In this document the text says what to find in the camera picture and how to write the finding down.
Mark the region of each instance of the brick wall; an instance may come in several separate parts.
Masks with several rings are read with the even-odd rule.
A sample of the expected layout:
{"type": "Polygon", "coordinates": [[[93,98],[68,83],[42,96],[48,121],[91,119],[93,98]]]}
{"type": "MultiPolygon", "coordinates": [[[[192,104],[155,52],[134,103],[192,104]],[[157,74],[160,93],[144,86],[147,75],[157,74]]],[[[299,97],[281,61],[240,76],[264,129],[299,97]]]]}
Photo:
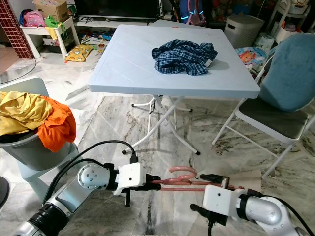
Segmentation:
{"type": "Polygon", "coordinates": [[[7,0],[0,0],[0,24],[19,58],[33,58],[33,53],[7,0]]]}

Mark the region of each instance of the trash can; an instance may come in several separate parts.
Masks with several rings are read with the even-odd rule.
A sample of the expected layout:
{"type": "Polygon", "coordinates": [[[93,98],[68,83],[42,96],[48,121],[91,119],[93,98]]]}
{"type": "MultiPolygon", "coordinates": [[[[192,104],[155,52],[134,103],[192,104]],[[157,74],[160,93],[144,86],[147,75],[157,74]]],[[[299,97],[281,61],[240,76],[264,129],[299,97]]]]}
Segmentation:
{"type": "Polygon", "coordinates": [[[229,16],[224,33],[233,48],[251,47],[263,24],[254,16],[229,16]]]}
{"type": "Polygon", "coordinates": [[[34,132],[30,132],[16,142],[0,143],[0,148],[36,171],[47,170],[58,165],[67,157],[70,147],[70,143],[66,142],[59,152],[53,153],[44,147],[38,134],[34,132]]]}

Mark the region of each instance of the television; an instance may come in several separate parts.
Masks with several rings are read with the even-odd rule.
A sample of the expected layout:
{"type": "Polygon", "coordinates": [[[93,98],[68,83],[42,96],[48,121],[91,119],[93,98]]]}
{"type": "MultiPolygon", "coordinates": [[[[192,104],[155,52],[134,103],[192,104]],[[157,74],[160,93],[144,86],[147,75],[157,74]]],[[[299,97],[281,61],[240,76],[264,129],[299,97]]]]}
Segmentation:
{"type": "Polygon", "coordinates": [[[155,19],[159,0],[74,0],[77,14],[89,17],[155,19]]]}

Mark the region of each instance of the blue checkered shirt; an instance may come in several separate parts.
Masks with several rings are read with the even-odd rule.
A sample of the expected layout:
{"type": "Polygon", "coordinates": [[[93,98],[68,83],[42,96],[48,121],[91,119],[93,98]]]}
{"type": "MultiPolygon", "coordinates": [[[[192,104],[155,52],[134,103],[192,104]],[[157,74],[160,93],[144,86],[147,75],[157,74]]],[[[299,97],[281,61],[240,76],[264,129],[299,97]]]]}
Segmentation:
{"type": "Polygon", "coordinates": [[[152,49],[156,60],[155,70],[163,74],[177,74],[186,71],[189,75],[208,73],[208,66],[217,55],[212,43],[197,43],[173,40],[159,48],[152,49]]]}

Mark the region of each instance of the tv stand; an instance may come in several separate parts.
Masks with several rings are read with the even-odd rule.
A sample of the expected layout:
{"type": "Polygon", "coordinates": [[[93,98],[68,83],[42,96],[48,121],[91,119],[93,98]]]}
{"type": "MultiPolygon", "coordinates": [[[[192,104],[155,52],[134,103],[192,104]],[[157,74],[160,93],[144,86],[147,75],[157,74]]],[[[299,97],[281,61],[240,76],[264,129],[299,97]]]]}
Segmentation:
{"type": "Polygon", "coordinates": [[[106,18],[93,18],[92,20],[86,21],[85,19],[75,22],[75,26],[86,26],[86,27],[103,27],[103,28],[117,28],[118,25],[136,25],[136,26],[147,26],[149,21],[132,21],[132,19],[117,19],[107,20],[106,18]]]}

